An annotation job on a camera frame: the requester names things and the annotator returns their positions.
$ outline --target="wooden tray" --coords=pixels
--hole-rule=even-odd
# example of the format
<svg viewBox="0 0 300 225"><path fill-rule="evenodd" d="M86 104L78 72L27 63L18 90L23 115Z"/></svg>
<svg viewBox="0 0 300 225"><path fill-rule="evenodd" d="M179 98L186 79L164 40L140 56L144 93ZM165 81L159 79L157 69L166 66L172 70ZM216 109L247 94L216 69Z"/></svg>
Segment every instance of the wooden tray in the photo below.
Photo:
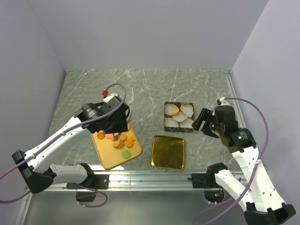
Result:
<svg viewBox="0 0 300 225"><path fill-rule="evenodd" d="M99 156L101 165L105 169L111 169L113 167L116 167L120 165L121 163L124 163L134 157L137 157L142 152L142 147L140 143L138 142L136 135L131 127L130 124L128 124L128 131L123 132L127 135L127 138L133 137L135 139L134 145L131 148L126 147L126 142L124 142L123 147L121 148L114 148L113 142L111 139L104 138L102 140L97 138L98 133L92 134L92 139L95 144L95 148L97 151L97 154ZM125 150L129 150L131 152L130 158L123 158L122 152Z"/></svg>

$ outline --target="white robotic arm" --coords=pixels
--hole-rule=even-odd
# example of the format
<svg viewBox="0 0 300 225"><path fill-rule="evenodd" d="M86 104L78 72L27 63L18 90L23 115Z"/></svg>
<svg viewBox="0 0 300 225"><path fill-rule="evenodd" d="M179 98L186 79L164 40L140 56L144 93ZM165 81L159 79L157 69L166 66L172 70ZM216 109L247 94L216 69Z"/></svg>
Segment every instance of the white robotic arm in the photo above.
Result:
<svg viewBox="0 0 300 225"><path fill-rule="evenodd" d="M237 160L248 183L257 166L250 190L238 202L244 210L248 225L278 225L295 215L293 205L286 204L271 182L251 132L239 128L234 109L221 98L214 111L203 108L193 128L208 136L220 138L232 156ZM207 180L210 184L223 187L235 200L245 191L245 187L235 179L223 164L208 167Z"/></svg>
<svg viewBox="0 0 300 225"><path fill-rule="evenodd" d="M97 179L87 164L54 165L53 162L70 150L75 143L92 133L100 130L108 134L127 131L129 106L121 102L117 94L111 94L101 103L85 104L60 130L43 143L27 152L15 152L13 159L16 164L31 158L19 167L30 191L34 194L39 193L51 184L59 183L76 183L87 188L91 186L94 188L97 185ZM108 116L97 120L105 114ZM91 119L94 119L94 122L84 123Z"/></svg>

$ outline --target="white wall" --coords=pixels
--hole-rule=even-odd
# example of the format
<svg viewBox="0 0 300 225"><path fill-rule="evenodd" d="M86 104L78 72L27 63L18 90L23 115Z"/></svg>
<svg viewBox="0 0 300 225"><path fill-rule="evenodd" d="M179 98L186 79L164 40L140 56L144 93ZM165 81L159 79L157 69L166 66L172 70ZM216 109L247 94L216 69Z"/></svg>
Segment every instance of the white wall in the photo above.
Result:
<svg viewBox="0 0 300 225"><path fill-rule="evenodd" d="M11 155L48 134L65 71L26 0L0 1L0 174ZM0 199L24 193L19 171L0 181ZM0 204L0 223L14 224L20 201Z"/></svg>
<svg viewBox="0 0 300 225"><path fill-rule="evenodd" d="M272 181L298 215L300 224L300 1L270 0L232 70L237 95L257 104L270 127L263 161ZM247 127L260 147L264 126L250 106L242 104Z"/></svg>
<svg viewBox="0 0 300 225"><path fill-rule="evenodd" d="M232 68L268 0L28 0L71 68Z"/></svg>

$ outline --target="black clamp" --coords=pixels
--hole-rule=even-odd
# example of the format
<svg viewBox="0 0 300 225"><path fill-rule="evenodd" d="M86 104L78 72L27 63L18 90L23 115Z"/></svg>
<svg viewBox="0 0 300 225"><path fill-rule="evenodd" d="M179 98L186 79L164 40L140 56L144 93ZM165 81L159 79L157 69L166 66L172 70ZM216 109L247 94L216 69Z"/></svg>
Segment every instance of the black clamp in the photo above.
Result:
<svg viewBox="0 0 300 225"><path fill-rule="evenodd" d="M282 208L277 210L267 209L267 212L256 210L254 203L247 203L247 210L244 212L248 225L278 225L283 224L296 214L291 204L282 203Z"/></svg>
<svg viewBox="0 0 300 225"><path fill-rule="evenodd" d="M193 173L188 180L192 181L193 188L220 188L216 183L215 174L221 170L228 170L223 163L217 163L207 167L206 173Z"/></svg>
<svg viewBox="0 0 300 225"><path fill-rule="evenodd" d="M67 183L67 189L108 189L109 175L108 174L94 174L92 169L86 163L81 163L88 174L88 177L81 184ZM82 202L93 202L96 197L96 192L81 192L76 191L76 200Z"/></svg>

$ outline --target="gray marble table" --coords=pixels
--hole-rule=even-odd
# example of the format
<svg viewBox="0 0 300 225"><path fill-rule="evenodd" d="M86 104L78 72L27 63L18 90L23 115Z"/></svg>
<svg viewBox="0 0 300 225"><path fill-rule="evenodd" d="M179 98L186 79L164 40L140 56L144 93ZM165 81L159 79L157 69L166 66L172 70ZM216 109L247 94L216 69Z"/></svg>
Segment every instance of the gray marble table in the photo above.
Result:
<svg viewBox="0 0 300 225"><path fill-rule="evenodd" d="M102 101L102 90L120 82L127 89L126 102L132 115L130 123L142 146L140 156L121 166L124 170L157 170L150 165L153 137L167 135L186 140L186 170L206 170L207 166L223 162L231 170L240 170L229 151L219 139L201 132L175 133L163 130L165 101L192 102L195 115L203 107L213 109L221 96L230 96L223 70L199 69L91 69L68 70L57 103L49 135L61 128L85 103ZM122 89L112 87L122 97ZM99 165L91 137L78 142L60 160L59 165L88 163Z"/></svg>

